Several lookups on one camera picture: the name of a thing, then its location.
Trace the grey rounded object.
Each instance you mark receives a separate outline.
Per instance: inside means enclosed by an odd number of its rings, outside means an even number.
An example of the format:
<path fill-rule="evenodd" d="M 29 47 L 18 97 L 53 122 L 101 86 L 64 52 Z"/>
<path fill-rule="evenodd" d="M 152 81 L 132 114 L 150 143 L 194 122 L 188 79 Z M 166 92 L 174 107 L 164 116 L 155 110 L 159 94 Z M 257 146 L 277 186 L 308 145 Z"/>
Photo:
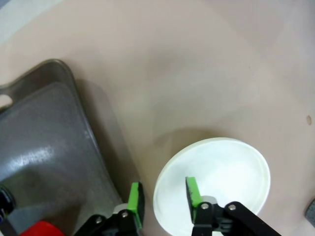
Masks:
<path fill-rule="evenodd" d="M 305 211 L 305 218 L 315 227 L 315 198 L 310 202 Z"/>

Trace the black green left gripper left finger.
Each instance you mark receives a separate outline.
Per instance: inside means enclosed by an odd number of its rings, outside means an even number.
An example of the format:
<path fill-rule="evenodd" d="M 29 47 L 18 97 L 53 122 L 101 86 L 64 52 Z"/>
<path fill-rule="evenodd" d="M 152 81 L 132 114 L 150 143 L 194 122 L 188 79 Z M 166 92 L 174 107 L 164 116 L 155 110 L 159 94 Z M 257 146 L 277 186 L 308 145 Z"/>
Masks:
<path fill-rule="evenodd" d="M 131 185 L 128 202 L 117 205 L 113 214 L 92 215 L 76 232 L 76 236 L 142 236 L 145 196 L 142 183 Z"/>

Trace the red plastic cup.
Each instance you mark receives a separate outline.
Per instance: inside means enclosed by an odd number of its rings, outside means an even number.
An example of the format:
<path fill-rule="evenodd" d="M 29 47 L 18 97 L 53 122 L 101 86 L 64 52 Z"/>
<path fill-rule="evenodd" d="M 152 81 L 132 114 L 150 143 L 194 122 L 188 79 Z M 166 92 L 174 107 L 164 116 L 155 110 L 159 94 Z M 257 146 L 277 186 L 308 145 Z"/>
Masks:
<path fill-rule="evenodd" d="M 23 231 L 19 236 L 65 236 L 65 234 L 53 224 L 39 221 Z"/>

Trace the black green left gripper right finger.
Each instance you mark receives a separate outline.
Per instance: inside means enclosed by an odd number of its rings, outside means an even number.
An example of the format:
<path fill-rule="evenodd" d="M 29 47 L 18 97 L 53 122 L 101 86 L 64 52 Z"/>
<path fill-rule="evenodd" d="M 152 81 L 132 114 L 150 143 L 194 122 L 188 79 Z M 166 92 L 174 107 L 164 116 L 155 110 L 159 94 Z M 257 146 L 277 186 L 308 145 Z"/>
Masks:
<path fill-rule="evenodd" d="M 186 177 L 186 193 L 191 236 L 281 236 L 240 202 L 221 207 L 216 198 L 202 197 L 194 177 Z"/>

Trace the dark brown plastic tray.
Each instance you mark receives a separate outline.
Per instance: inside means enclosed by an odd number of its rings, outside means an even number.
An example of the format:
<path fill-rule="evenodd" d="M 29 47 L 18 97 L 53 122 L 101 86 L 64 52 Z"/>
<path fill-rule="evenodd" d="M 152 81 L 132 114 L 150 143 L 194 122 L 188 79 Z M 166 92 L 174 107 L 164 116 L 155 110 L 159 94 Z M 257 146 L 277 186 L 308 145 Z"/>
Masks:
<path fill-rule="evenodd" d="M 93 214 L 111 216 L 122 201 L 106 167 L 112 149 L 87 119 L 70 68 L 44 61 L 0 95 L 13 101 L 0 109 L 0 184 L 16 201 L 4 236 L 40 220 L 71 236 Z"/>

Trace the white round bowl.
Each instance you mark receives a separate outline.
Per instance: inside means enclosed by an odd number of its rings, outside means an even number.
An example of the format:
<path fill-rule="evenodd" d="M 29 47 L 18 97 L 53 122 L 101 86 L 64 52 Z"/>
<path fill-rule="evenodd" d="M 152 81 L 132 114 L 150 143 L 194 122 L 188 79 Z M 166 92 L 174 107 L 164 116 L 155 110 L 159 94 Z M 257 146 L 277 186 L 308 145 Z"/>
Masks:
<path fill-rule="evenodd" d="M 194 177 L 200 195 L 214 197 L 220 207 L 240 202 L 254 214 L 263 208 L 271 185 L 265 158 L 244 142 L 210 138 L 187 146 L 165 164 L 154 190 L 155 217 L 172 236 L 192 232 L 187 177 Z"/>

